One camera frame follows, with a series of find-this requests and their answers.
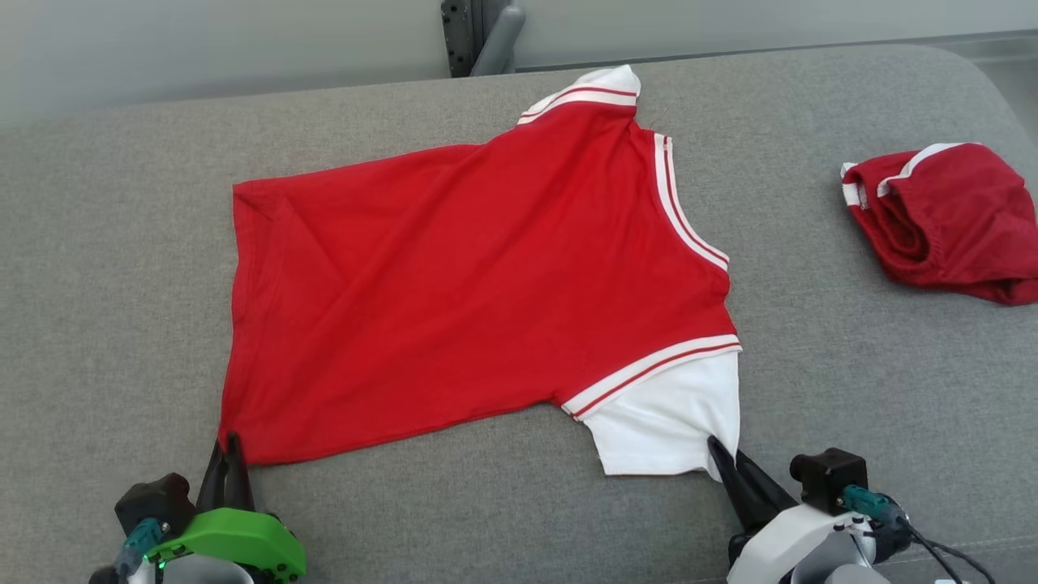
gray couch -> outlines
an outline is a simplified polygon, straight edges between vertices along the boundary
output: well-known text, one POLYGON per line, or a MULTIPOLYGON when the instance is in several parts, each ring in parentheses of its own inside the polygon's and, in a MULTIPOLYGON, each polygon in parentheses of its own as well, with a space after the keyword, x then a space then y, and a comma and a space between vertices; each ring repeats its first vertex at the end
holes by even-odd
MULTIPOLYGON (((742 448, 837 446, 934 539, 1038 579, 1038 306, 887 281, 842 162, 980 141, 1032 185, 1038 155, 968 62, 917 47, 635 65, 638 119, 674 137, 682 203, 732 256, 742 448)), ((573 72, 192 101, 0 130, 5 582, 81 583, 121 541, 112 505, 197 488, 230 343, 230 185, 509 129, 573 72)), ((308 551, 305 582, 721 582, 737 529, 703 473, 602 475, 539 407, 313 463, 255 469, 308 551)), ((933 582, 919 548, 882 567, 933 582)), ((972 576, 974 582, 978 577, 972 576)))

black cable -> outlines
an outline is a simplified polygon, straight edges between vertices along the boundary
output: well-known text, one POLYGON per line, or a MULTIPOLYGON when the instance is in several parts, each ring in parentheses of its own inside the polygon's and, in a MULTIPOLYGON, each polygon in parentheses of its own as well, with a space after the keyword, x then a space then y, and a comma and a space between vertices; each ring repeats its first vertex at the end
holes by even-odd
POLYGON ((977 572, 979 572, 981 574, 981 576, 983 576, 984 578, 986 578, 988 584, 994 584, 994 578, 991 577, 991 573, 988 572, 987 568, 985 568, 983 565, 981 565, 981 563, 979 561, 971 558, 964 552, 960 552, 960 551, 956 550, 955 548, 952 548, 951 546, 945 546, 944 544, 937 544, 933 539, 930 539, 930 545, 933 546, 934 548, 940 550, 941 552, 945 552, 946 554, 951 554, 951 555, 955 556, 956 558, 959 558, 960 560, 966 562, 967 564, 969 564, 971 566, 973 566, 974 569, 976 569, 977 572))
POLYGON ((912 527, 911 524, 908 523, 908 520, 904 519, 903 517, 898 518, 897 521, 898 523, 903 525, 904 528, 907 529, 909 533, 912 534, 912 537, 914 537, 917 541, 919 541, 920 544, 923 545, 924 548, 926 548, 927 552, 930 552, 930 555, 937 560, 937 563, 940 564, 940 567, 945 568, 945 572, 947 572, 948 576, 950 576, 951 579, 955 581, 955 584, 962 584, 962 579, 959 578, 959 575, 954 569, 952 569, 952 566, 948 563, 948 560, 946 560, 945 558, 940 557, 939 554, 937 554, 937 551, 933 549, 933 546, 930 544, 929 539, 923 537, 923 534, 920 533, 914 527, 912 527))

gray metal bracket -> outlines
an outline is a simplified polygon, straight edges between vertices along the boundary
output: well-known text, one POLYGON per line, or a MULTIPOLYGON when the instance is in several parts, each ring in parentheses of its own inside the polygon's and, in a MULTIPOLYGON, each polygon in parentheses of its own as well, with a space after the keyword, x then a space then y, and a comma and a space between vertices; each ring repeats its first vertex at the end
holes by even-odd
POLYGON ((515 72, 513 48, 526 11, 511 0, 443 0, 443 39, 450 77, 515 72))

white wall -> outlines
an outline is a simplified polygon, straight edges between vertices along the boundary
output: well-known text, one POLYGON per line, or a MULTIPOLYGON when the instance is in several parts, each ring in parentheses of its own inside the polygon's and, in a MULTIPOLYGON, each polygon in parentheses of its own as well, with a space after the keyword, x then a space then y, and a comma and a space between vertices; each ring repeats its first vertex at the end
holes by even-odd
MULTIPOLYGON (((1038 28, 1036 0, 516 0, 517 64, 1038 28)), ((0 0, 0 123, 446 77, 439 0, 0 0)))
POLYGON ((0 122, 449 76, 438 0, 0 0, 0 122))
POLYGON ((520 66, 1038 28, 1038 0, 515 0, 520 66))

red stripe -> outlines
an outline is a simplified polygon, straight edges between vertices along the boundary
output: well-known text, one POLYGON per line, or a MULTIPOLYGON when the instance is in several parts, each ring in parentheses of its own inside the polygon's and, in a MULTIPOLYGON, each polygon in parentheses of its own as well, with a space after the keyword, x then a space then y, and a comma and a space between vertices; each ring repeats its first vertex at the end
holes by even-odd
POLYGON ((637 96, 637 93, 634 93, 633 91, 621 91, 620 89, 608 89, 606 87, 574 87, 572 89, 568 89, 566 91, 563 91, 562 93, 558 93, 557 95, 555 95, 555 99, 553 99, 550 102, 548 102, 548 104, 545 105, 544 107, 542 107, 540 110, 535 111, 532 113, 524 113, 524 114, 520 115, 519 117, 532 117, 535 115, 540 115, 540 114, 544 113, 544 111, 546 109, 548 109, 549 107, 551 107, 551 104, 553 104, 556 101, 558 101, 558 99, 562 98, 563 95, 568 95, 570 93, 575 93, 577 91, 598 91, 600 93, 613 93, 616 95, 629 95, 631 98, 636 98, 637 96))
POLYGON ((619 392, 620 390, 626 388, 627 386, 630 386, 632 383, 640 380, 641 378, 645 378, 649 373, 652 373, 654 370, 659 369, 660 367, 666 365, 667 363, 671 363, 672 361, 675 361, 675 360, 678 360, 678 359, 682 359, 682 358, 688 357, 690 355, 702 354, 702 353, 706 353, 706 352, 716 352, 718 350, 727 350, 728 347, 738 347, 738 346, 739 346, 739 343, 737 343, 737 342, 736 343, 728 343, 726 345, 717 345, 716 347, 704 347, 702 350, 692 350, 690 352, 685 352, 683 354, 676 355, 676 356, 674 356, 674 357, 672 357, 670 359, 664 359, 663 361, 657 363, 656 365, 653 365, 652 367, 650 367, 650 368, 641 371, 641 373, 638 373, 637 376, 634 376, 633 378, 627 380, 623 384, 621 384, 621 385, 617 386, 616 388, 612 388, 611 390, 609 390, 609 391, 605 392, 604 394, 598 396, 597 398, 595 398, 595 401, 593 401, 593 402, 589 404, 588 406, 583 407, 582 409, 580 409, 580 411, 577 412, 576 414, 574 414, 573 417, 574 418, 579 418, 581 415, 583 415, 584 412, 588 412, 589 410, 591 410, 592 408, 594 408, 595 405, 597 405, 598 402, 600 402, 603 399, 609 397, 610 395, 619 392))
POLYGON ((728 259, 726 259, 723 255, 717 254, 717 252, 711 249, 710 246, 707 245, 705 241, 703 241, 699 237, 695 237, 695 233, 689 230, 689 228, 685 226, 685 221, 681 219, 685 215, 684 213, 681 212, 681 206, 678 204, 678 198, 674 193, 674 185, 671 184, 671 149, 666 147, 666 145, 670 143, 670 140, 671 138, 663 138, 663 170, 666 172, 666 194, 667 196, 671 197, 671 207, 674 210, 675 218, 678 220, 678 224, 681 225, 681 230, 685 231, 685 234, 691 238, 691 240, 694 241, 695 243, 699 243, 700 246, 706 249, 708 253, 710 253, 714 257, 717 257, 718 259, 723 261, 725 265, 727 266, 728 259))

